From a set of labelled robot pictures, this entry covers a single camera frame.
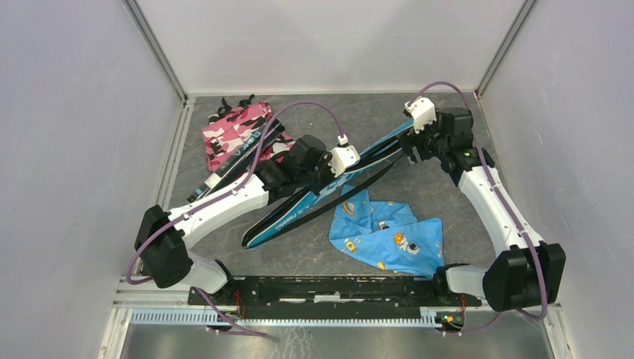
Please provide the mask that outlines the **blue sport racket bag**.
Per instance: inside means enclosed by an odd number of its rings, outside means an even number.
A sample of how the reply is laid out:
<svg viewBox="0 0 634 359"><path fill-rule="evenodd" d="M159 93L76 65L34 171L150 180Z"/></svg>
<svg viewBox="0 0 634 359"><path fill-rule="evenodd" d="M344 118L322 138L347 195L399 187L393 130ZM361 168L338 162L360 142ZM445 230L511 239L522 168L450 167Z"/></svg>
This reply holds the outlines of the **blue sport racket bag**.
<svg viewBox="0 0 634 359"><path fill-rule="evenodd" d="M277 208L256 222L242 236L242 247L255 248L271 239L283 235L295 228L319 217L321 214L336 207L343 202L344 197L338 197L326 203L319 209L314 209L319 203L336 192L344 184L356 177L383 165L383 169L357 186L358 190L366 189L386 174L397 156L402 154L399 137L413 128L413 120L409 119L388 135L375 142L360 154L360 162L349 168L340 177L337 177L318 194L308 188L302 188L288 199L284 200Z"/></svg>

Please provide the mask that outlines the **black shuttlecock tube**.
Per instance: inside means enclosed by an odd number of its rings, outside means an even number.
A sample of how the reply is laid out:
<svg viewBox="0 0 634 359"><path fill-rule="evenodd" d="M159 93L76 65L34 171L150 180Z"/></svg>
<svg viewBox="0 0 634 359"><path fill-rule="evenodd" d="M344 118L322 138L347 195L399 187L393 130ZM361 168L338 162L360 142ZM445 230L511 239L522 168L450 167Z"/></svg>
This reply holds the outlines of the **black shuttlecock tube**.
<svg viewBox="0 0 634 359"><path fill-rule="evenodd" d="M215 160L219 165L213 165L210 176L196 188L186 199L189 203L210 195L221 187L226 186L233 180L240 177L251 166L256 155L259 139L262 136L264 125L257 129L249 129L245 132L245 139L229 140L228 135L222 135L210 142L214 152ZM260 150L260 161L271 159L278 153L289 150L294 144L285 127L275 120L271 128L266 132L262 149Z"/></svg>

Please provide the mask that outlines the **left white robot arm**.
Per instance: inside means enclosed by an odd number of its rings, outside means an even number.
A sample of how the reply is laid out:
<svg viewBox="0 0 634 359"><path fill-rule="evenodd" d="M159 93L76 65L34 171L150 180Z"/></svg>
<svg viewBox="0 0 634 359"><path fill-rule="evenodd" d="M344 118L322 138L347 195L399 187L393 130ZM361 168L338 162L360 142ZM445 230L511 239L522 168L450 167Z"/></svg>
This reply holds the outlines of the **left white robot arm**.
<svg viewBox="0 0 634 359"><path fill-rule="evenodd" d="M216 192L169 211L159 205L147 209L141 220L132 262L141 261L148 277L126 281L139 285L152 281L159 289L178 283L197 286L216 304L227 304L235 285L217 261L194 255L191 249L203 237L236 219L294 194L300 189L320 192L357 164L360 155L350 144L332 150L311 135L297 140L289 151L264 162Z"/></svg>

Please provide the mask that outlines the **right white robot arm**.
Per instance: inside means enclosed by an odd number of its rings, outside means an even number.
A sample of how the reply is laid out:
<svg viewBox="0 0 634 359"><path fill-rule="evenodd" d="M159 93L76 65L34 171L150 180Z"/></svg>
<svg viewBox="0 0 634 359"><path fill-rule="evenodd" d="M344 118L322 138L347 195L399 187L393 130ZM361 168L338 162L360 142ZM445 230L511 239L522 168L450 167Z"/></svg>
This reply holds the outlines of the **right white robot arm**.
<svg viewBox="0 0 634 359"><path fill-rule="evenodd" d="M406 149L415 147L422 160L437 158L441 168L475 208L493 243L496 259L487 269L468 264L437 269L431 293L442 305L461 294L484 299L496 312L516 310L542 320L558 295L566 255L558 243L547 243L521 215L505 190L495 164L473 135L470 110L411 105L413 121Z"/></svg>

